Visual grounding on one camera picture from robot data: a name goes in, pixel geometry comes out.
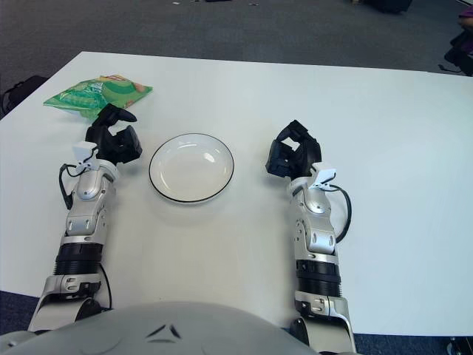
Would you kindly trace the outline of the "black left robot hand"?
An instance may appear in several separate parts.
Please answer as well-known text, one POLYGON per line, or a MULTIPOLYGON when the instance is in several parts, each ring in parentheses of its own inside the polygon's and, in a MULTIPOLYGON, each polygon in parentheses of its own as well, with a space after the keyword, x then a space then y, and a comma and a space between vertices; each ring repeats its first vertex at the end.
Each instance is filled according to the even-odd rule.
POLYGON ((96 144, 98 159, 107 160, 115 166, 137 160, 143 151, 132 126, 128 125, 115 134, 109 131, 118 121, 134 123, 137 118, 125 109, 107 104, 86 131, 85 138, 85 141, 96 144))

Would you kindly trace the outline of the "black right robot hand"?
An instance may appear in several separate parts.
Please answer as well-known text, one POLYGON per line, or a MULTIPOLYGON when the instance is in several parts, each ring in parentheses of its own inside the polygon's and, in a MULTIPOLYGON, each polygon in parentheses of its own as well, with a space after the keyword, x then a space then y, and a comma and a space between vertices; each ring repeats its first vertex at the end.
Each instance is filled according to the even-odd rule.
POLYGON ((309 177, 311 166, 320 162, 321 148, 318 141, 294 120, 273 140, 265 168, 271 175, 295 180, 309 177))

